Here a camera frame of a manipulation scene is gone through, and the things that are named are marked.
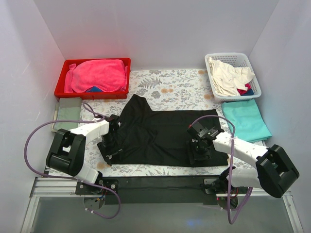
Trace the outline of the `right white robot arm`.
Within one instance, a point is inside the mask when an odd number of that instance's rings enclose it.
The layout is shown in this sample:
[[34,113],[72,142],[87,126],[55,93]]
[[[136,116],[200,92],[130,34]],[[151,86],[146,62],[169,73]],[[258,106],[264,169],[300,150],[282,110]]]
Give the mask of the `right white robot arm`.
[[188,128],[191,141],[187,142],[190,163],[209,159],[218,152],[236,157],[252,169],[227,168],[208,185],[216,191],[227,192],[228,188],[261,188],[270,196],[281,198],[299,178],[299,172],[283,147],[258,146],[233,138],[222,129],[208,129],[199,122]]

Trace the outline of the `black t shirt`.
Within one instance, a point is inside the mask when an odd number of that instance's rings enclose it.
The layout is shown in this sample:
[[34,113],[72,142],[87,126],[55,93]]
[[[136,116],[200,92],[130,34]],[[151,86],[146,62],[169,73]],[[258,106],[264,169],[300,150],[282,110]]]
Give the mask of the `black t shirt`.
[[121,152],[112,156],[112,164],[227,166],[228,155],[214,147],[208,150],[209,159],[190,163],[187,130],[201,116],[207,116],[200,121],[206,128],[220,127],[215,109],[153,111],[146,98],[133,95],[119,117],[115,140]]

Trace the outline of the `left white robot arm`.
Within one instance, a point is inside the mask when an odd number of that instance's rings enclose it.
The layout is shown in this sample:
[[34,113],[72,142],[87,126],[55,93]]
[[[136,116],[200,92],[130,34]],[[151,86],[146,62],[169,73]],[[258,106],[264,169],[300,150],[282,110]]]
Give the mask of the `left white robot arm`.
[[123,150],[116,140],[120,126],[119,117],[111,115],[98,123],[71,130],[59,129],[48,152],[46,166],[78,180],[103,185],[102,173],[84,162],[86,145],[100,137],[97,147],[106,163],[111,166],[113,159],[120,161]]

